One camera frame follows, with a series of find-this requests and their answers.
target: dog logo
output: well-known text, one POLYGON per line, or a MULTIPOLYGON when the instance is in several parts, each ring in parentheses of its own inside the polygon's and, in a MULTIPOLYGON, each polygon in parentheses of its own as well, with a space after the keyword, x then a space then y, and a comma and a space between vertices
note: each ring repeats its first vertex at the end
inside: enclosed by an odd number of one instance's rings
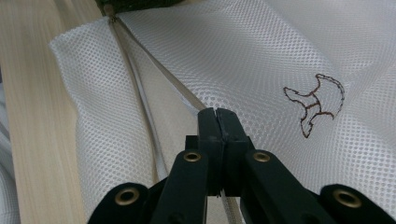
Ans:
POLYGON ((308 94, 302 94, 288 87, 283 88, 283 92, 290 101, 304 108, 305 113, 300 123, 305 138, 308 138, 312 132, 314 119, 323 115, 335 119, 345 100, 344 87, 339 81, 322 74, 315 75, 315 78, 318 85, 308 94))

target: brown stitching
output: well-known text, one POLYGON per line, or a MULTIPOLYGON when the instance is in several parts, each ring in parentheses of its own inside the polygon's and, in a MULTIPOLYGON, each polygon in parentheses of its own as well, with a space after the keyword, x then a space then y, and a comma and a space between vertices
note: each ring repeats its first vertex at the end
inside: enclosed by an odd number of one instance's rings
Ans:
POLYGON ((301 129, 302 129, 302 131, 303 131, 303 136, 304 136, 305 138, 308 138, 309 135, 311 134, 312 129, 313 129, 313 127, 314 127, 313 120, 314 120, 317 116, 320 116, 320 115, 328 115, 328 116, 332 117, 332 119, 335 119, 335 117, 336 117, 336 116, 338 115, 338 113, 341 111, 341 109, 342 109, 342 107, 343 107, 343 105, 344 105, 344 100, 345 100, 345 91, 344 91, 344 87, 343 87, 343 85, 342 85, 338 80, 334 79, 333 77, 324 76, 324 75, 322 75, 322 74, 316 74, 316 75, 315 75, 315 78, 317 79, 318 85, 317 85, 311 92, 309 92, 308 94, 300 94, 298 91, 295 91, 295 90, 293 90, 293 89, 291 89, 291 88, 288 88, 288 87, 283 88, 283 92, 284 92, 285 95, 289 98, 290 101, 292 101, 292 102, 294 102, 294 103, 297 103, 297 104, 301 105, 301 106, 304 108, 304 116, 300 119, 300 126, 301 126, 301 129), (315 95, 315 93, 316 93, 316 92, 319 90, 319 88, 320 88, 320 80, 321 80, 321 79, 328 80, 328 81, 330 81, 331 83, 335 84, 335 86, 336 86, 336 87, 338 88, 338 90, 340 91, 340 94, 341 94, 341 104, 339 105, 338 111, 337 111, 336 113, 332 113, 332 112, 329 112, 329 111, 322 111, 322 102, 321 102, 321 101, 319 100, 319 98, 315 95), (292 91, 295 95, 301 96, 301 97, 306 97, 306 98, 308 98, 308 97, 314 97, 314 98, 315 98, 315 102, 314 102, 313 104, 311 104, 311 105, 305 105, 302 101, 299 101, 299 100, 296 100, 296 99, 292 99, 292 97, 290 97, 290 96, 288 95, 288 91, 292 91), (318 112, 315 113, 315 115, 312 116, 312 118, 309 118, 309 121, 308 121, 309 129, 307 130, 307 132, 305 132, 305 130, 304 130, 304 125, 303 125, 303 124, 304 124, 304 121, 305 121, 305 120, 307 119, 307 117, 308 117, 308 110, 311 109, 311 108, 314 108, 315 106, 318 106, 318 112))

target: metal grommet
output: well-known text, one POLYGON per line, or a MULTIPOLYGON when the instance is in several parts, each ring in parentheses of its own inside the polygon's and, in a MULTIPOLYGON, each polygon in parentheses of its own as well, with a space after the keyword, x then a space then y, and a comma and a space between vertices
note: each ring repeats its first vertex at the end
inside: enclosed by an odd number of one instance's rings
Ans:
POLYGON ((136 188, 122 189, 117 193, 115 201, 116 204, 125 206, 136 202, 139 195, 139 190, 136 188))
POLYGON ((184 155, 186 161, 198 161, 201 159, 201 155, 196 152, 189 152, 184 155))
POLYGON ((347 207, 350 208, 361 207, 361 200, 355 194, 349 191, 343 189, 337 189, 332 193, 332 196, 335 198, 337 202, 347 207))
POLYGON ((271 157, 268 156, 267 154, 263 153, 263 152, 256 152, 253 154, 253 158, 256 161, 262 161, 262 162, 266 162, 271 160, 271 157))

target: dark green fabric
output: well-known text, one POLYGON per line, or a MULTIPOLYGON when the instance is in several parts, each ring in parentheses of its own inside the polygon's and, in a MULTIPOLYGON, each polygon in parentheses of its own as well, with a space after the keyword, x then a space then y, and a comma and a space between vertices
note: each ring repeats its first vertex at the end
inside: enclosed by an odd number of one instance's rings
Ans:
POLYGON ((170 7, 183 0, 95 0, 100 8, 102 15, 105 15, 104 5, 113 6, 115 13, 136 11, 153 7, 170 7))

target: white mesh fabric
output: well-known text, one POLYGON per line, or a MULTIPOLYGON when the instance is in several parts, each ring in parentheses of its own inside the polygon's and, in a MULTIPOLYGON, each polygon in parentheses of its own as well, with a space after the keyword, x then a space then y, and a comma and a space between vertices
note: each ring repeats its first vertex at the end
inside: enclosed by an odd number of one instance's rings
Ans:
POLYGON ((255 146, 306 187, 346 184, 396 217, 394 1, 214 0, 120 17, 206 106, 235 111, 255 146), (319 99, 309 98, 316 87, 319 99), (311 119, 309 131, 301 119, 320 107, 303 105, 316 100, 342 108, 311 119))
POLYGON ((20 223, 19 211, 15 180, 0 164, 0 223, 20 223))
MULTIPOLYGON (((184 149, 186 134, 196 134, 196 117, 151 60, 130 39, 125 46, 137 65, 148 97, 168 171, 184 149)), ((87 218, 118 184, 151 187, 156 179, 147 125, 133 82, 107 20, 81 26, 50 43, 64 85, 78 109, 77 151, 87 218)), ((207 223, 226 223, 221 200, 208 201, 207 223)))
MULTIPOLYGON (((186 135, 197 134, 196 114, 183 104, 172 84, 135 43, 129 34, 118 28, 120 41, 129 56, 135 76, 139 76, 147 96, 150 113, 159 136, 166 170, 171 171, 176 155, 184 149, 186 135)), ((208 224, 227 223, 220 198, 210 197, 207 202, 208 224)))
MULTIPOLYGON (((346 184, 396 217, 395 10, 392 1, 210 0, 120 17, 206 106, 235 111, 256 148, 274 152, 307 188, 346 184)), ((119 183, 153 183, 147 127, 105 20, 51 47, 78 108, 89 215, 119 183)), ((196 124, 147 55, 130 48, 169 169, 180 134, 196 124)))
POLYGON ((117 185, 153 184, 151 145, 106 19, 60 35, 50 46, 78 110, 78 170, 88 218, 117 185))
POLYGON ((6 99, 0 84, 0 223, 20 223, 17 188, 8 135, 6 99))

